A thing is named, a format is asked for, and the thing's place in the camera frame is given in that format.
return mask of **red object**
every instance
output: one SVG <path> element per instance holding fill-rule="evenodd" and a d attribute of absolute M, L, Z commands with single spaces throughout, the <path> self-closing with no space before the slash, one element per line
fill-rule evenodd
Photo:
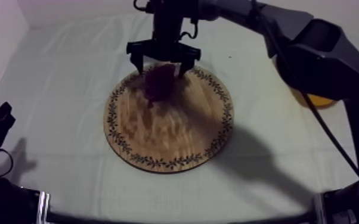
<path fill-rule="evenodd" d="M 174 88 L 174 73 L 175 65 L 166 64 L 146 74 L 145 97 L 149 100 L 149 106 L 170 97 Z"/>

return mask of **wooden plate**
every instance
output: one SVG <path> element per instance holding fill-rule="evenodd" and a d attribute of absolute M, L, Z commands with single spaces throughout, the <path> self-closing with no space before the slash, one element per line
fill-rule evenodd
<path fill-rule="evenodd" d="M 144 74 L 131 73 L 114 89 L 104 111 L 107 141 L 127 163 L 149 172 L 176 173 L 212 158 L 233 129 L 233 103 L 225 86 L 195 67 L 177 79 L 169 99 L 148 107 Z"/>

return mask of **table surface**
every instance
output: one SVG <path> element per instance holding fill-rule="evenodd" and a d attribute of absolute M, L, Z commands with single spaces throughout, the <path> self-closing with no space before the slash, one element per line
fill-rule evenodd
<path fill-rule="evenodd" d="M 265 1 L 340 24 L 359 49 L 359 1 Z M 234 133 L 222 153 L 188 172 L 135 169 L 109 147 L 103 112 L 115 85 L 134 71 L 128 41 L 149 39 L 142 13 L 31 30 L 0 81 L 17 121 L 4 148 L 12 182 L 52 195 L 52 209 L 100 219 L 221 223 L 299 214 L 312 195 L 357 177 L 267 57 L 262 36 L 219 19 L 200 22 L 197 63 L 221 79 L 234 102 Z M 192 30 L 189 22 L 184 30 Z M 355 160 L 343 103 L 321 110 Z M 0 155 L 0 173 L 7 168 Z"/>

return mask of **yellow object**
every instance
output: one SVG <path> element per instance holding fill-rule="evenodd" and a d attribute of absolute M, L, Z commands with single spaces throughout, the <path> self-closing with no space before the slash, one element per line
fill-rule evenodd
<path fill-rule="evenodd" d="M 291 88 L 291 92 L 292 95 L 295 97 L 295 99 L 298 101 L 298 103 L 300 103 L 300 105 L 304 106 L 304 107 L 308 107 L 308 105 L 306 104 L 302 94 L 297 91 L 296 89 L 292 89 Z M 332 99 L 327 99 L 324 97 L 318 97 L 316 95 L 311 95 L 308 94 L 310 100 L 312 101 L 312 103 L 317 107 L 317 108 L 328 108 L 331 107 L 332 105 L 334 105 L 336 103 L 336 101 L 332 100 Z"/>

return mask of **wire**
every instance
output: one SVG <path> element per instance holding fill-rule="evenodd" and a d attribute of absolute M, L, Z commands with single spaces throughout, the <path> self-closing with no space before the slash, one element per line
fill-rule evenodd
<path fill-rule="evenodd" d="M 193 36 L 192 36 L 190 33 L 188 33 L 188 32 L 183 32 L 183 33 L 181 34 L 181 36 L 179 37 L 179 39 L 182 40 L 182 38 L 183 38 L 184 36 L 188 36 L 188 37 L 191 38 L 191 39 L 197 38 L 197 35 L 198 35 L 198 32 L 199 32 L 199 28 L 198 28 L 197 23 L 194 23 L 194 25 L 195 25 L 195 31 L 194 31 L 194 33 L 193 33 Z"/>
<path fill-rule="evenodd" d="M 145 12 L 146 8 L 145 7 L 138 7 L 137 6 L 137 1 L 138 0 L 134 0 L 134 8 L 136 8 L 137 10 L 141 11 L 141 12 Z"/>
<path fill-rule="evenodd" d="M 306 103 L 309 106 L 309 109 L 312 111 L 314 117 L 317 119 L 318 123 L 320 124 L 320 126 L 323 128 L 324 132 L 326 133 L 326 135 L 330 138 L 330 140 L 333 142 L 334 146 L 337 148 L 337 150 L 341 153 L 342 157 L 346 160 L 346 162 L 349 164 L 349 166 L 351 166 L 352 170 L 356 173 L 356 175 L 359 177 L 359 169 L 358 167 L 355 165 L 355 163 L 351 160 L 351 158 L 349 157 L 349 155 L 345 152 L 345 150 L 342 148 L 341 144 L 338 142 L 338 140 L 335 138 L 334 134 L 331 132 L 331 130 L 329 129 L 329 127 L 326 125 L 326 122 L 323 120 L 323 118 L 321 117 L 320 113 L 317 111 L 316 107 L 314 106 L 313 102 L 310 100 L 307 92 L 305 91 L 305 89 L 303 88 L 302 84 L 300 83 L 300 81 L 298 80 L 298 78 L 296 77 L 296 75 L 294 74 L 293 70 L 291 69 L 291 66 L 289 65 L 289 63 L 286 60 L 285 55 L 283 54 L 283 51 L 281 50 L 276 38 L 274 37 L 273 33 L 271 32 L 268 23 L 265 19 L 265 17 L 261 14 L 256 0 L 252 0 L 252 7 L 253 9 L 257 12 L 257 16 L 258 18 L 261 20 L 261 23 L 263 25 L 263 28 L 265 29 L 268 38 L 270 39 L 271 44 L 273 45 L 273 47 L 276 49 L 277 51 L 277 55 L 278 57 L 280 57 L 280 59 L 284 62 L 284 65 L 286 67 L 286 69 L 288 70 L 288 72 L 291 74 L 291 76 L 294 79 L 294 82 L 296 83 L 298 90 L 301 92 L 304 100 L 306 101 Z"/>
<path fill-rule="evenodd" d="M 8 158 L 10 159 L 10 168 L 4 174 L 0 175 L 0 178 L 2 178 L 5 175 L 9 174 L 13 170 L 13 168 L 14 168 L 14 159 L 13 159 L 12 155 L 8 151 L 0 148 L 0 152 L 6 153 L 8 155 Z"/>

